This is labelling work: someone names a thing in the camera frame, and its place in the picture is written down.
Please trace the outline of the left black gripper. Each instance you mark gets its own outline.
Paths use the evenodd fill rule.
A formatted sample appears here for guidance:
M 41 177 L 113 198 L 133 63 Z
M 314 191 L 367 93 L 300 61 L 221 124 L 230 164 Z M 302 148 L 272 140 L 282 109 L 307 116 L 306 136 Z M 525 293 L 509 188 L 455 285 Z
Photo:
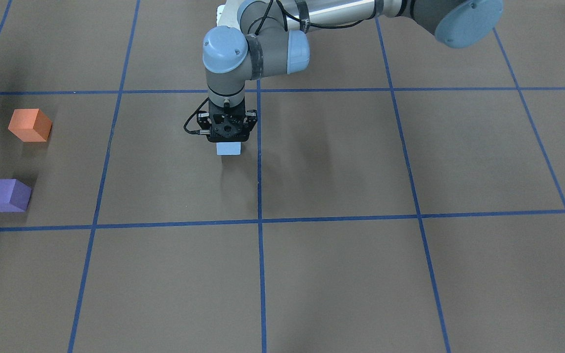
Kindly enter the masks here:
M 197 124 L 201 130 L 206 130 L 206 135 L 208 136 L 210 127 L 210 118 L 213 114 L 230 114 L 230 115 L 245 115 L 251 121 L 250 130 L 252 131 L 258 122 L 257 110 L 245 110 L 245 104 L 239 103 L 235 106 L 230 106 L 228 104 L 224 106 L 218 106 L 215 103 L 208 104 L 208 110 L 200 110 L 197 112 Z

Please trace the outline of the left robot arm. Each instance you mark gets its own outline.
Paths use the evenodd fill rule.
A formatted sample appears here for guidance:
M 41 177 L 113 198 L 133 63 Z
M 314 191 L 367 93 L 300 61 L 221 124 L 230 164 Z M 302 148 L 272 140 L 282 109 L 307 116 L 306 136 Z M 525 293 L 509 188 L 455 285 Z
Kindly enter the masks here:
M 191 119 L 208 141 L 244 142 L 258 123 L 245 107 L 245 83 L 307 69 L 308 33 L 347 29 L 380 16 L 405 17 L 447 47 L 462 49 L 493 30 L 501 0 L 229 0 L 218 23 L 202 40 L 207 98 Z

